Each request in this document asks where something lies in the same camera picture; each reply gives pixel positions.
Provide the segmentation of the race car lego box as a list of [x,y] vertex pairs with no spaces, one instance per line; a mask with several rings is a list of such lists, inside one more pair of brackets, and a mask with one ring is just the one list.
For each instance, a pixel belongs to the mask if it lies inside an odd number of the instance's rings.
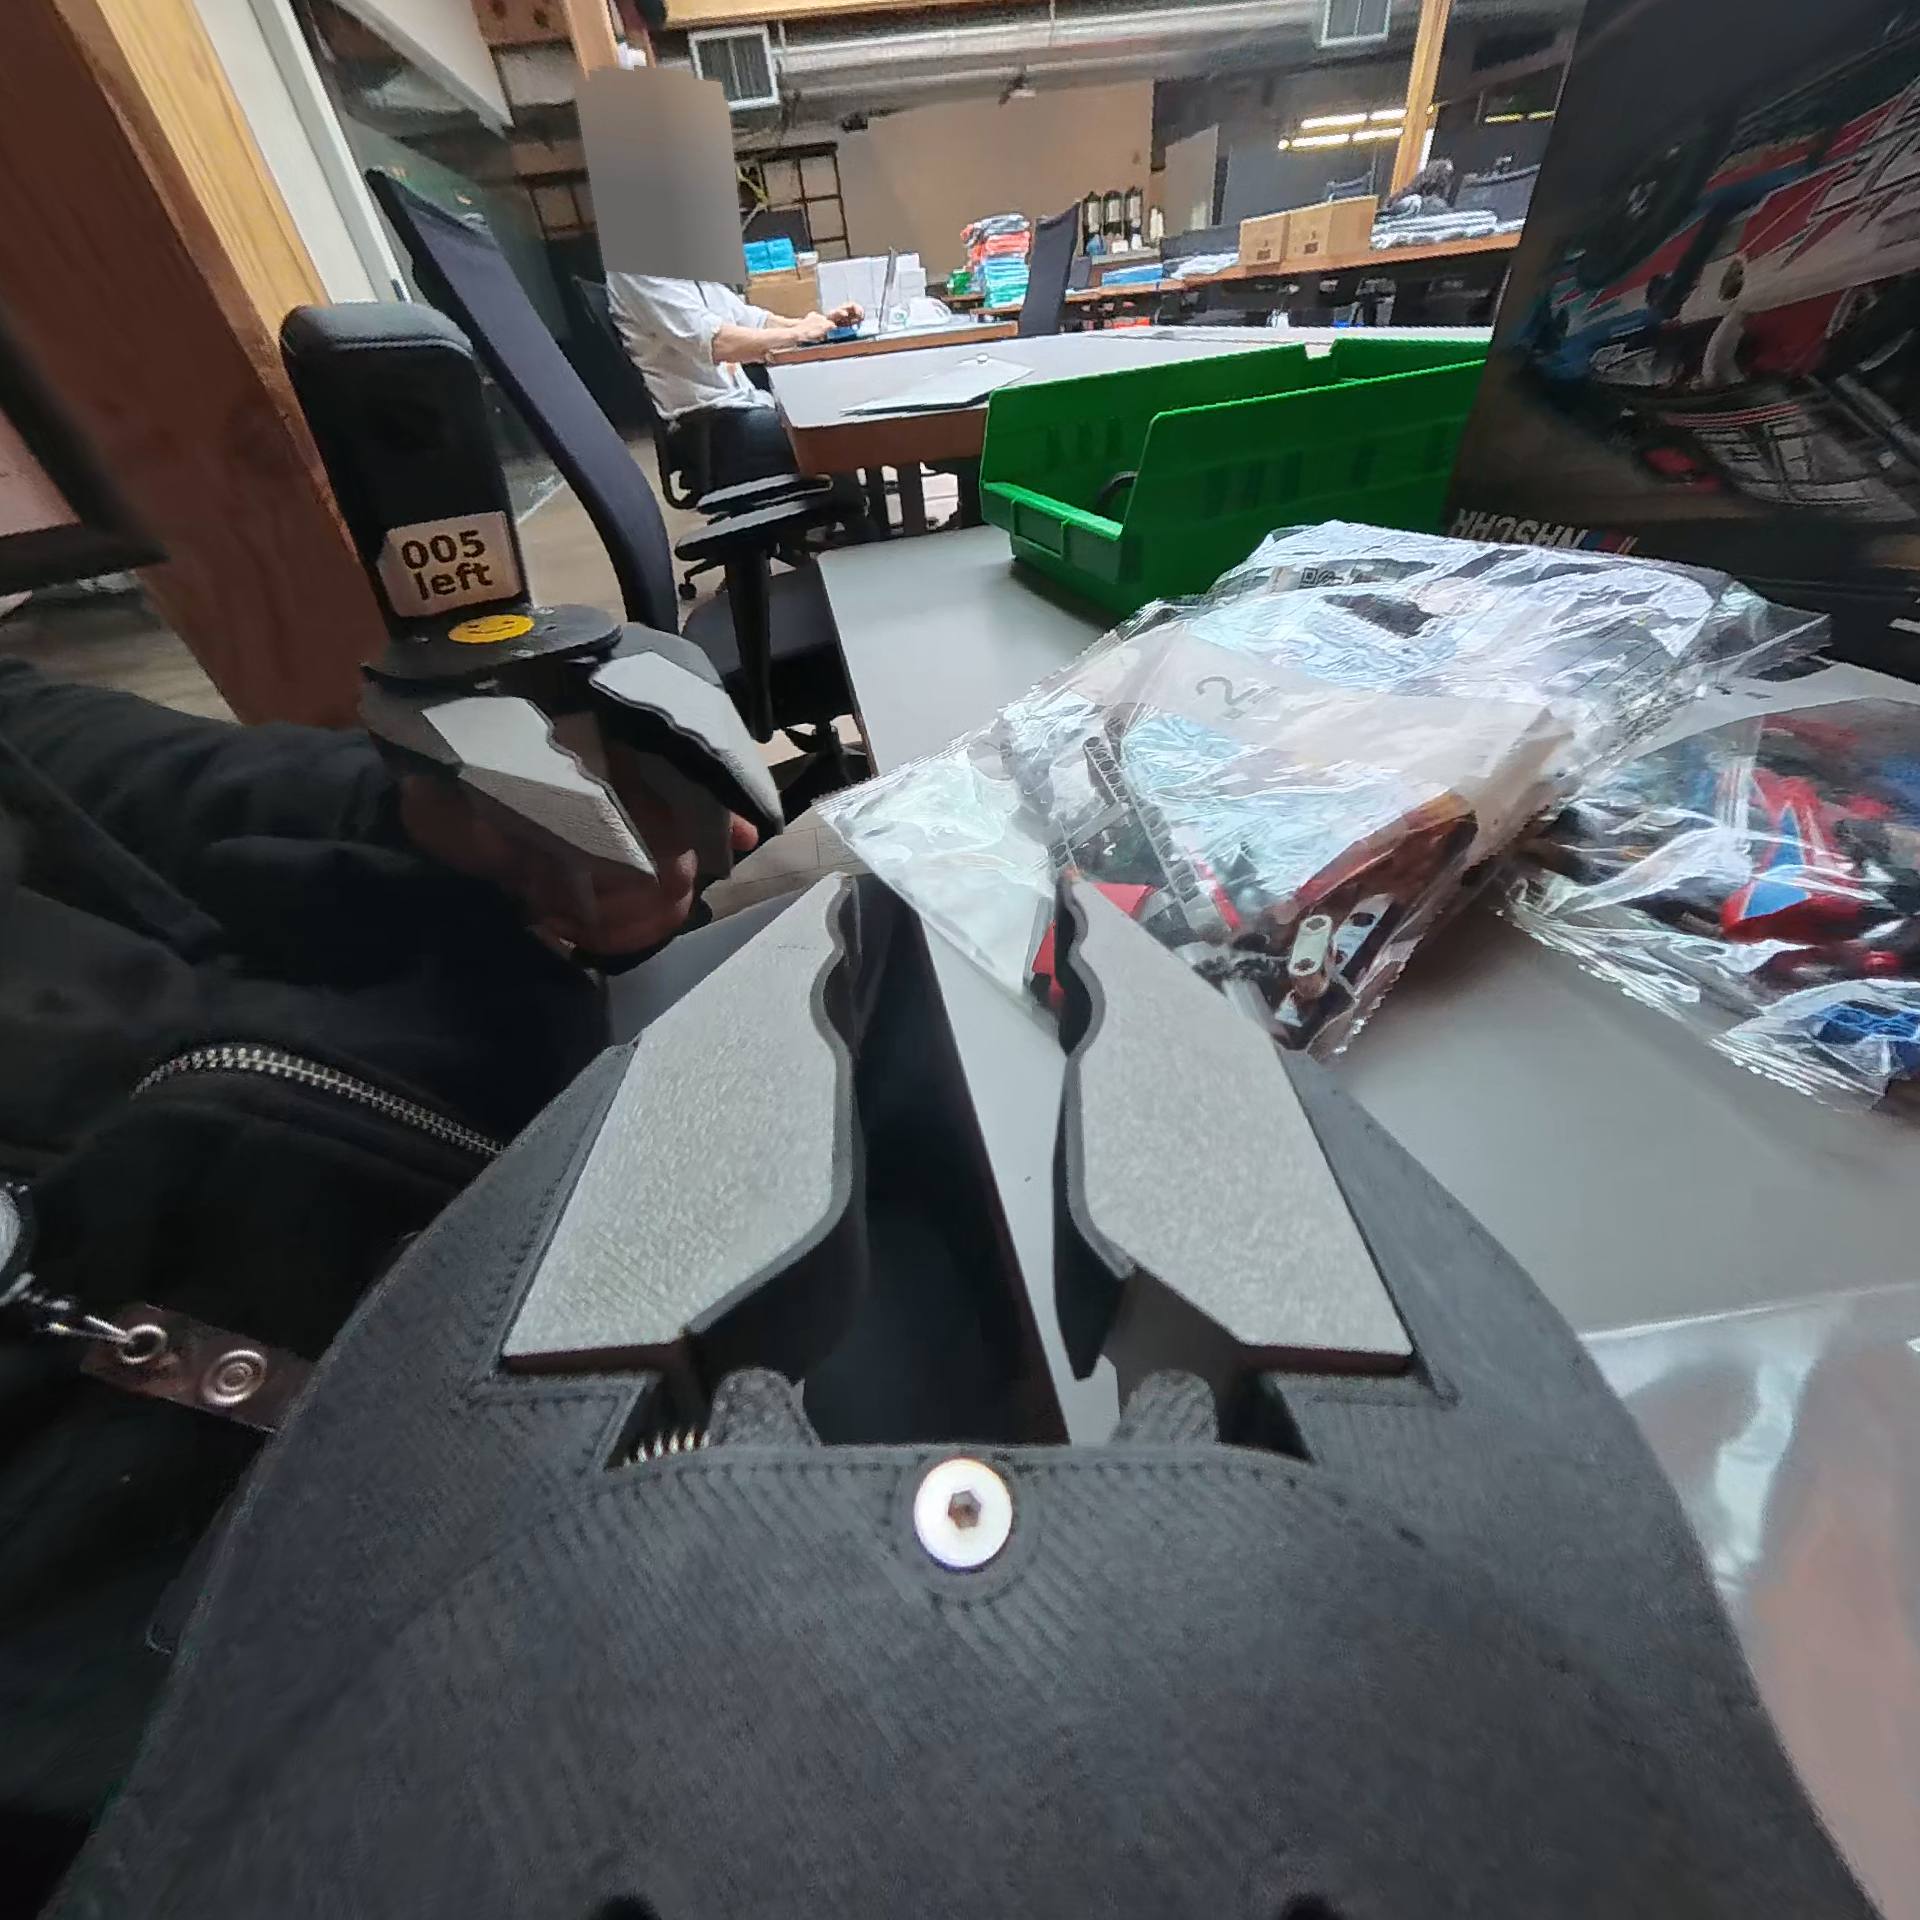
[[1587,5],[1447,534],[1718,567],[1917,684],[1917,5]]

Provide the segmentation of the wooden ceiling post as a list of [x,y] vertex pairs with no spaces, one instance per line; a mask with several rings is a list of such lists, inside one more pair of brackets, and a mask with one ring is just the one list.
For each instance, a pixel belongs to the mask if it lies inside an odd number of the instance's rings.
[[1428,132],[1437,119],[1437,84],[1452,5],[1427,0],[1419,11],[1415,49],[1404,84],[1401,139],[1391,170],[1386,200],[1401,200],[1428,160]]

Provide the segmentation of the black framed board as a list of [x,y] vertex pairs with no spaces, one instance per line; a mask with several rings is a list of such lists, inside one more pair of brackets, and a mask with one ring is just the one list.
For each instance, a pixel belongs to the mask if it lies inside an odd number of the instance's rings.
[[165,562],[4,314],[4,595]]

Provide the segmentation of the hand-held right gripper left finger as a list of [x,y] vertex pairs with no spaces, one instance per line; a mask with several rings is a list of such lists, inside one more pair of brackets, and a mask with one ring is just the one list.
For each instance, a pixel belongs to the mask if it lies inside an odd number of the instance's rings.
[[507,1368],[819,1366],[868,1287],[858,970],[858,884],[832,876],[638,1036]]

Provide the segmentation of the black high-back office chair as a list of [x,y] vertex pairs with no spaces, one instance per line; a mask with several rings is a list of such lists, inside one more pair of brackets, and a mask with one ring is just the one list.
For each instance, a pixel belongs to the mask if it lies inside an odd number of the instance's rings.
[[1030,282],[1017,314],[1017,339],[1054,339],[1063,331],[1071,267],[1080,251],[1083,207],[1074,201],[1034,224],[1030,241]]

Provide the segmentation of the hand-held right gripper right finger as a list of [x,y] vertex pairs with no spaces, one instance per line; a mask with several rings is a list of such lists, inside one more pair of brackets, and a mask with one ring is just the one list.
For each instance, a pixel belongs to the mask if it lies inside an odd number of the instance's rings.
[[1092,882],[1063,882],[1058,937],[1074,1375],[1404,1375],[1415,1342],[1277,1044]]

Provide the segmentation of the silver ceiling duct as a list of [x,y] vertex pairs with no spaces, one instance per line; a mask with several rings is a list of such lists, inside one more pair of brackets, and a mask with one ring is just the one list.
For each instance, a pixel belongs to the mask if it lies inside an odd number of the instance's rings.
[[780,99],[891,99],[989,84],[1179,80],[1257,55],[1317,52],[1326,5],[1199,5],[872,27],[778,33]]

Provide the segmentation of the wooden pillar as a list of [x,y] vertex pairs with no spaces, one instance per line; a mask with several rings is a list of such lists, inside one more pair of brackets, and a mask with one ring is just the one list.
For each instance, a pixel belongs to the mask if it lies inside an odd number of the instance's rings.
[[191,5],[4,5],[4,316],[246,721],[355,725],[384,624],[279,359],[323,301]]

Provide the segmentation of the red blue lego bag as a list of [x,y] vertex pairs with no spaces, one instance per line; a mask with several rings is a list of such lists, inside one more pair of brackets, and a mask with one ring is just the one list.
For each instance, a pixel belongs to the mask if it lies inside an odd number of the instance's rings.
[[1658,746],[1523,846],[1498,910],[1731,1065],[1917,1120],[1917,705]]

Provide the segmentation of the empty clear plastic bag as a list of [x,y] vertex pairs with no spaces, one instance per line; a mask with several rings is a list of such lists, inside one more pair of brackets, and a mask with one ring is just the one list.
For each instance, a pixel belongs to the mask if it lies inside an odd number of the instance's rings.
[[1885,1918],[1917,1918],[1917,1282],[1587,1344],[1838,1848]]

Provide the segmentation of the long wooden workbench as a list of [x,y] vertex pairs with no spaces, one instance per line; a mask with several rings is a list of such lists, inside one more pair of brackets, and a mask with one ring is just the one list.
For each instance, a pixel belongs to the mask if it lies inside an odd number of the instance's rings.
[[1423,244],[1423,247],[1369,247],[1369,251],[1349,251],[1349,253],[1311,253],[1301,261],[1236,261],[1233,267],[1221,267],[1210,274],[1163,274],[1157,282],[1139,287],[1111,287],[1107,279],[1101,287],[1087,287],[1068,296],[1068,308],[1076,311],[1132,311],[1152,308],[1157,301],[1199,301],[1210,290],[1226,290],[1233,296],[1248,293],[1248,301],[1265,296],[1269,290],[1282,287],[1317,287],[1326,279],[1341,274],[1450,274],[1459,272],[1469,261],[1477,257],[1505,257],[1521,247],[1523,225],[1504,225],[1477,236],[1457,236],[1444,244]]

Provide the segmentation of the clear lego parts bag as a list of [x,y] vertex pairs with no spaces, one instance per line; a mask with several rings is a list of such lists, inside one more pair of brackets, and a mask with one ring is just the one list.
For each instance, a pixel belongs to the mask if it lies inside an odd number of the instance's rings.
[[1768,675],[1832,632],[1721,572],[1347,518],[1269,534],[1199,624],[1243,660],[1347,689],[1605,712]]

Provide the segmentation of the stack of colourful clothes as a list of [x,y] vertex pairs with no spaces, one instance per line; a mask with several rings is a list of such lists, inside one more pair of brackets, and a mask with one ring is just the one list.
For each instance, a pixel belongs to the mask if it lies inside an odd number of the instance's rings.
[[994,213],[961,230],[967,293],[988,314],[1006,314],[1026,303],[1032,230],[1032,218],[1020,213]]

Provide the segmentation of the white label lego bag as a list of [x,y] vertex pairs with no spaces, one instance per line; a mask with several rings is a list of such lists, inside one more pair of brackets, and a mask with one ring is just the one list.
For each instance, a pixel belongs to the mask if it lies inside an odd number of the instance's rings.
[[1142,615],[826,822],[998,987],[1061,1004],[1092,882],[1271,1043],[1336,1059],[1475,876],[1635,741],[1641,621],[1336,588]]

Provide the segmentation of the green plastic bin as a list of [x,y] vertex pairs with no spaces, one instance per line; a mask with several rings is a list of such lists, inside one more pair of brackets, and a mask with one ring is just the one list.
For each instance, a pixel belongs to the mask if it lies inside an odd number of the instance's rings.
[[1005,388],[980,502],[1013,562],[1107,616],[1212,588],[1317,522],[1437,534],[1484,339],[1386,328]]

